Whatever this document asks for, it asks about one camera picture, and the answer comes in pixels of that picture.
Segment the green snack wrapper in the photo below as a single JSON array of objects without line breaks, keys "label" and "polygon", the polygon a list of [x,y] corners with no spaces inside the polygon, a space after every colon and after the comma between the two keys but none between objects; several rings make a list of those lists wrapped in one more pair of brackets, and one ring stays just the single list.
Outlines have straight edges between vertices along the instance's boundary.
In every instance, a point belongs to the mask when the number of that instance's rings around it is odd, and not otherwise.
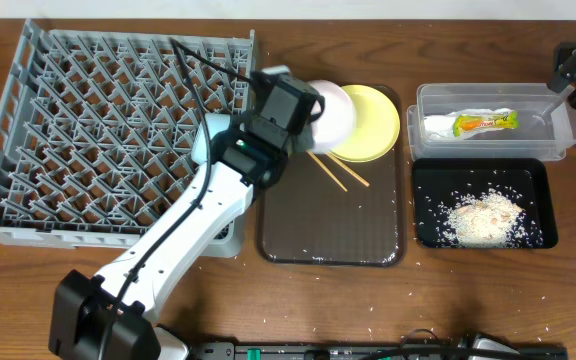
[{"label": "green snack wrapper", "polygon": [[492,131],[518,129],[519,120],[518,112],[508,108],[465,109],[425,116],[422,126],[425,136],[431,140],[456,141]]}]

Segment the white plate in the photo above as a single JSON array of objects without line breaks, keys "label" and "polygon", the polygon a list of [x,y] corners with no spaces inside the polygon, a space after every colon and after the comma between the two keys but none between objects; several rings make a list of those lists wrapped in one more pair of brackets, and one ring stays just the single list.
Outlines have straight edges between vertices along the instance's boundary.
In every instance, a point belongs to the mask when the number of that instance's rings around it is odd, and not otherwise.
[{"label": "white plate", "polygon": [[337,84],[327,80],[314,80],[310,81],[309,85],[325,100],[324,109],[316,103],[311,111],[312,115],[321,114],[311,123],[314,141],[311,151],[324,154],[351,137],[356,125],[356,111],[350,96]]}]

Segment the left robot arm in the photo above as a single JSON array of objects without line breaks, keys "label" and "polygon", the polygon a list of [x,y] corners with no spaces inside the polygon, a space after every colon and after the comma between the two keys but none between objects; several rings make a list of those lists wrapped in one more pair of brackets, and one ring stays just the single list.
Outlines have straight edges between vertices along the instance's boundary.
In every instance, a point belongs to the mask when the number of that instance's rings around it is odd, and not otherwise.
[{"label": "left robot arm", "polygon": [[131,248],[87,277],[69,272],[55,291],[48,349],[61,359],[186,359],[189,347],[158,321],[208,243],[280,179],[290,155],[314,146],[324,97],[285,66],[251,75],[253,109],[198,142],[204,161],[182,195]]}]

